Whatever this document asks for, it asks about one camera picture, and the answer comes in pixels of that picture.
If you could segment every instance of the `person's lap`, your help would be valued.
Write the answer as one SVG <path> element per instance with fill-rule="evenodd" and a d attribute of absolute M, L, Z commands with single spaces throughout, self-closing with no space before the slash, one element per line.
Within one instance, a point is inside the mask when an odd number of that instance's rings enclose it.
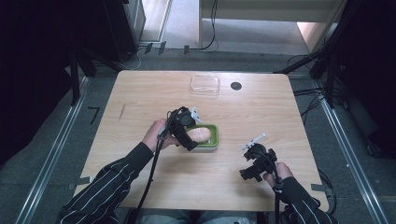
<path fill-rule="evenodd" d="M 256 224 L 255 212 L 244 211 L 202 211 L 196 223 L 198 224 Z M 137 223 L 166 223 L 166 224 L 192 224 L 189 210 L 170 209 L 142 209 L 139 213 Z"/>

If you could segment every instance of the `hand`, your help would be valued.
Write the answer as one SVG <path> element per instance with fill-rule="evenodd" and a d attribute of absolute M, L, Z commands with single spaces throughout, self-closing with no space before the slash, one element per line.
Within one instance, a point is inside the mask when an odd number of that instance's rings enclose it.
<path fill-rule="evenodd" d="M 281 177 L 282 179 L 293 176 L 293 173 L 291 172 L 289 166 L 287 166 L 284 162 L 279 162 L 277 164 L 276 170 L 277 170 L 277 175 L 279 177 Z M 268 184 L 271 186 L 271 188 L 274 187 L 275 182 L 274 182 L 272 174 L 265 173 L 262 176 L 262 178 L 268 182 Z"/>
<path fill-rule="evenodd" d="M 152 152 L 155 152 L 157 148 L 157 140 L 158 140 L 157 136 L 158 133 L 162 130 L 163 126 L 165 126 L 165 124 L 166 124 L 166 119 L 155 120 L 149 127 L 145 137 L 142 140 L 142 142 L 146 144 L 146 146 L 148 146 L 148 148 Z M 177 141 L 177 139 L 174 136 L 168 133 L 165 141 L 163 141 L 163 147 L 161 149 L 169 147 L 170 145 L 180 145 L 180 143 Z"/>

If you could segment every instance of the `green bowl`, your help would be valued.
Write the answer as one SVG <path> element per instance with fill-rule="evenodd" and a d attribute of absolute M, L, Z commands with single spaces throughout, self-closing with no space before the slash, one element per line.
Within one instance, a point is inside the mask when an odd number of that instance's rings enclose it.
<path fill-rule="evenodd" d="M 195 149 L 214 150 L 214 149 L 218 148 L 218 145 L 219 145 L 219 129 L 218 129 L 218 127 L 216 125 L 214 125 L 214 124 L 197 124 L 194 127 L 188 129 L 187 131 L 192 130 L 192 129 L 196 129 L 196 128 L 207 128 L 207 129 L 209 129 L 210 138 L 206 142 L 198 144 L 198 146 L 195 147 L 193 150 L 195 150 Z"/>

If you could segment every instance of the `human arm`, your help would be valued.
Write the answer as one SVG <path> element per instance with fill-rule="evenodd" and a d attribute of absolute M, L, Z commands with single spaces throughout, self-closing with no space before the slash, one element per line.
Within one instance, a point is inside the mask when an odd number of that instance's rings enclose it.
<path fill-rule="evenodd" d="M 142 142 L 126 157 L 105 166 L 82 192 L 65 204 L 58 214 L 57 223 L 118 223 L 114 210 L 128 195 L 131 183 L 153 157 L 157 146 L 157 135 L 166 119 L 153 122 Z M 163 148 L 178 141 L 169 136 Z"/>
<path fill-rule="evenodd" d="M 288 221 L 287 223 L 338 223 L 333 216 L 319 209 L 320 201 L 309 195 L 284 162 L 279 162 L 276 170 L 283 180 L 282 197 L 289 205 L 281 217 L 282 220 Z M 264 174 L 263 179 L 271 187 L 274 186 L 274 179 L 270 174 Z"/>

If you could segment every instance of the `table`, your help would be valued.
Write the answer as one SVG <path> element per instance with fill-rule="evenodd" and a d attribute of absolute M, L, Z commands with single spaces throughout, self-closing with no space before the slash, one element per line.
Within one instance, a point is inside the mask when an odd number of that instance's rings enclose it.
<path fill-rule="evenodd" d="M 199 43 L 202 19 L 210 19 L 214 0 L 200 0 Z M 347 0 L 221 0 L 216 19 L 297 21 L 305 44 L 312 52 L 337 22 Z"/>
<path fill-rule="evenodd" d="M 219 95 L 194 94 L 193 76 L 219 78 Z M 231 83 L 239 82 L 235 91 Z M 163 150 L 143 207 L 197 210 L 273 211 L 275 194 L 265 183 L 244 180 L 239 170 L 252 161 L 242 147 L 260 135 L 311 196 L 322 202 L 324 192 L 317 166 L 295 102 L 289 78 L 281 74 L 188 71 L 122 71 L 108 100 L 81 177 L 96 176 L 108 163 L 136 146 L 155 119 L 181 106 L 197 107 L 206 124 L 219 128 L 219 147 L 213 152 L 189 152 L 171 146 Z M 149 177 L 149 163 L 132 183 L 120 206 L 136 207 Z M 78 186 L 76 194 L 85 186 Z"/>

